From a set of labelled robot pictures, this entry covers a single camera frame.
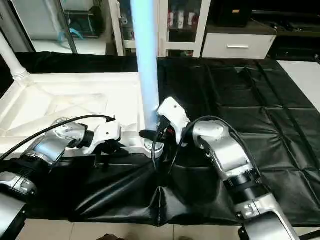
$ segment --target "black table cover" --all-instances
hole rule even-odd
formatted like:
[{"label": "black table cover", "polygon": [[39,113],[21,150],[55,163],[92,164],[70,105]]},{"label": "black table cover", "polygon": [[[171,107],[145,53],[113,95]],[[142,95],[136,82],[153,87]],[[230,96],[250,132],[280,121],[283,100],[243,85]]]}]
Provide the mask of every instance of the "black table cover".
[{"label": "black table cover", "polygon": [[[134,57],[17,56],[31,73],[137,71]],[[0,73],[4,93],[12,80],[3,64]],[[215,115],[240,132],[293,225],[320,225],[320,116],[276,61],[162,58],[158,78],[160,101],[173,96],[191,120]],[[64,159],[44,179],[30,217],[155,226],[240,222],[215,169],[192,144],[171,175],[167,163],[156,173],[140,154],[110,159],[104,168],[93,164],[92,156]]]}]

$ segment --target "light blue pole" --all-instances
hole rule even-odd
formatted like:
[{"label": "light blue pole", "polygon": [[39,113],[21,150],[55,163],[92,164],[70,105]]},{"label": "light blue pole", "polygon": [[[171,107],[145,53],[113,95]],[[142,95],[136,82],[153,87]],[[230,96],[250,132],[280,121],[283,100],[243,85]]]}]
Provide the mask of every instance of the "light blue pole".
[{"label": "light blue pole", "polygon": [[159,88],[154,0],[131,0],[130,2],[145,128],[156,130]]}]

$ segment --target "drawer handle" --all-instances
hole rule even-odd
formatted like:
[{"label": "drawer handle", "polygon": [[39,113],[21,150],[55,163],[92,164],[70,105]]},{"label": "drawer handle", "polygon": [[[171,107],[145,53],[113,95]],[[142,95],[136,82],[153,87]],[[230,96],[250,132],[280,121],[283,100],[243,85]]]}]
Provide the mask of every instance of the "drawer handle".
[{"label": "drawer handle", "polygon": [[227,45],[227,49],[248,49],[249,46],[239,46],[239,45]]}]

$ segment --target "black cloth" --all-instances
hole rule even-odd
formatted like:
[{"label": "black cloth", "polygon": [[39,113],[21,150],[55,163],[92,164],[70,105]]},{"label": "black cloth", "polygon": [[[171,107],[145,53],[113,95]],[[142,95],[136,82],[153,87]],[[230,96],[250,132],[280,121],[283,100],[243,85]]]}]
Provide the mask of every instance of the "black cloth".
[{"label": "black cloth", "polygon": [[[31,73],[137,71],[131,57],[17,56]],[[0,72],[5,92],[11,78],[6,67]],[[215,115],[240,132],[293,225],[320,225],[320,116],[276,61],[161,58],[158,78],[160,101],[173,96],[191,120]],[[43,180],[30,216],[155,226],[240,223],[203,151],[183,148],[171,175],[161,165],[156,173],[140,154],[109,159],[105,168],[93,168],[92,156],[64,159]]]}]

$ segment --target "black device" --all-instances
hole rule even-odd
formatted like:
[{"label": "black device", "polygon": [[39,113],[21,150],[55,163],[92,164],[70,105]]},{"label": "black device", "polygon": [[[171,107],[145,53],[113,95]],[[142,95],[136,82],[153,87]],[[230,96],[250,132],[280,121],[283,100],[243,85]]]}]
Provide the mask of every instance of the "black device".
[{"label": "black device", "polygon": [[245,27],[251,18],[250,0],[215,0],[211,3],[209,18],[222,27]]}]

